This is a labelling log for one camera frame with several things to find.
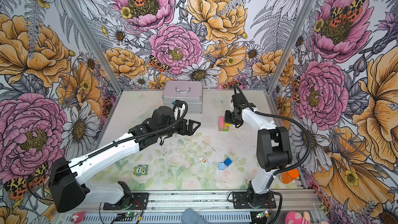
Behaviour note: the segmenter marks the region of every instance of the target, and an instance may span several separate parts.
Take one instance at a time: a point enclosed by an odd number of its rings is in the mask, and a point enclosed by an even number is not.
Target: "case handle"
[[[176,91],[179,92],[179,93],[187,93],[187,92],[189,92],[190,90],[191,90],[191,88],[188,87],[188,90],[187,90],[187,91],[180,91],[180,90],[178,90],[178,87],[176,87]]]

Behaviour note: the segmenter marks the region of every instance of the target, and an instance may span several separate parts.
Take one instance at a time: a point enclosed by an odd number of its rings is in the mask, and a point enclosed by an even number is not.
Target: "green owl toy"
[[[142,164],[138,164],[138,166],[134,167],[134,175],[136,175],[137,177],[140,177],[142,175],[147,175],[148,174],[148,165],[142,165]]]

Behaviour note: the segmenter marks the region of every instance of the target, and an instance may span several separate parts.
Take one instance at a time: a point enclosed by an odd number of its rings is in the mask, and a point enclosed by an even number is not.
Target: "wall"
[[[317,0],[292,50],[293,76],[273,92],[310,132],[302,170],[330,223],[398,221],[397,7]],[[289,133],[300,158],[307,140],[295,124]]]
[[[102,74],[59,0],[0,0],[4,223],[52,221],[55,206],[48,185],[33,176],[49,173],[62,156],[70,159],[95,147],[116,100]],[[28,179],[33,182],[27,186]]]
[[[111,43],[106,56],[123,87],[160,89],[169,80],[266,87],[279,60],[267,53],[281,52],[304,0],[77,2]]]

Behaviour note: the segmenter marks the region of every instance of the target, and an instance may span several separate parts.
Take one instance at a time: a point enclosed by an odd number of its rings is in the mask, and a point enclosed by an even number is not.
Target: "table surface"
[[[128,129],[152,116],[163,105],[163,91],[125,91],[111,117],[98,147],[117,139]],[[217,190],[246,189],[258,170],[256,158],[257,132],[244,124],[218,131],[218,117],[231,109],[233,90],[204,90],[202,114],[187,114],[186,119],[201,122],[192,136],[174,134],[144,150],[125,157],[97,173],[93,182],[124,181],[131,190]],[[245,91],[249,102],[259,111],[270,113],[262,91]],[[207,159],[202,164],[199,156]],[[218,163],[226,158],[232,164],[224,171]],[[137,173],[146,166],[145,174]],[[283,184],[276,178],[272,189],[296,189],[295,181]]]

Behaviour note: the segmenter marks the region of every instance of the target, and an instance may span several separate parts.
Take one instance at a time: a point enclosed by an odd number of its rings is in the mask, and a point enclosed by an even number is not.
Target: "orange bottle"
[[[289,182],[295,180],[299,176],[299,171],[297,169],[292,169],[281,173],[281,182],[288,184]]]

